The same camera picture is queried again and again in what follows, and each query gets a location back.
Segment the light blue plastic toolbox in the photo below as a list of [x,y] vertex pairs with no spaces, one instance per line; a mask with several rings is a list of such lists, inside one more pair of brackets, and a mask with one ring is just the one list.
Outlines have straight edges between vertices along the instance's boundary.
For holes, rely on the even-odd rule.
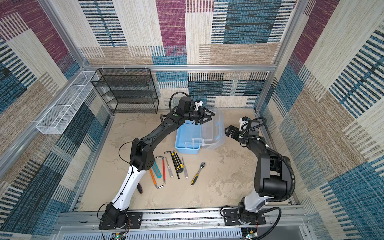
[[196,155],[201,149],[214,150],[226,141],[223,113],[213,109],[215,116],[204,124],[186,121],[177,129],[175,148],[178,153]]

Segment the yellow handled ratchet wrench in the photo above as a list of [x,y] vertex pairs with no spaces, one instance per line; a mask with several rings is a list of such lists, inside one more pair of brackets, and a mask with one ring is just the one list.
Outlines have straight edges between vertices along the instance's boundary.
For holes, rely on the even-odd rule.
[[206,165],[205,162],[202,162],[202,163],[200,164],[200,168],[199,168],[198,172],[195,174],[195,176],[194,176],[194,178],[193,178],[193,180],[192,180],[192,182],[191,182],[191,185],[192,185],[192,186],[196,183],[196,181],[197,181],[197,179],[198,179],[198,177],[199,177],[199,174],[200,174],[201,170],[204,168],[205,165]]

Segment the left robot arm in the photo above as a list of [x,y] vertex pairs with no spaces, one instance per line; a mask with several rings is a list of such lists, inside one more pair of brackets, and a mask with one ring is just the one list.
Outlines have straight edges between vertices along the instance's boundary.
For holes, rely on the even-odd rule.
[[196,125],[212,120],[215,113],[203,107],[203,102],[193,100],[187,93],[176,92],[169,101],[169,113],[161,115],[161,124],[141,139],[134,139],[130,152],[130,170],[120,187],[117,195],[106,205],[105,212],[100,219],[99,230],[122,229],[128,226],[126,212],[130,206],[132,196],[137,189],[143,175],[155,163],[154,150],[173,131],[186,121]]

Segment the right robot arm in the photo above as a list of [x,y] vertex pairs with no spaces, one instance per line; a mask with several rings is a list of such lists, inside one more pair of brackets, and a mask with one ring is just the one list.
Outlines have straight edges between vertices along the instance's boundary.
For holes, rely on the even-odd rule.
[[240,119],[240,127],[228,126],[225,134],[240,143],[241,147],[250,150],[257,158],[254,176],[254,190],[243,197],[238,206],[239,222],[248,225],[257,221],[267,211],[262,208],[268,203],[284,202],[294,193],[296,178],[291,161],[273,150],[259,128],[267,123],[267,119],[258,117]]

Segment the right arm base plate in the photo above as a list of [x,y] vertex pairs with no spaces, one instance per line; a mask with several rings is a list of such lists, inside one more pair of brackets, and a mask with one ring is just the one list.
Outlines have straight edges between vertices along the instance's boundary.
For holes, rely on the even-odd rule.
[[262,214],[243,211],[241,214],[238,209],[226,208],[221,210],[226,226],[240,225],[265,225],[266,220]]

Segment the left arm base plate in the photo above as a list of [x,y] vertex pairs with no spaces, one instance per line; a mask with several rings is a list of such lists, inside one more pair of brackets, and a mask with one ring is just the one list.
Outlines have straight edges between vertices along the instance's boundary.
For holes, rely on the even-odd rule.
[[104,213],[99,224],[99,230],[139,229],[142,218],[143,212]]

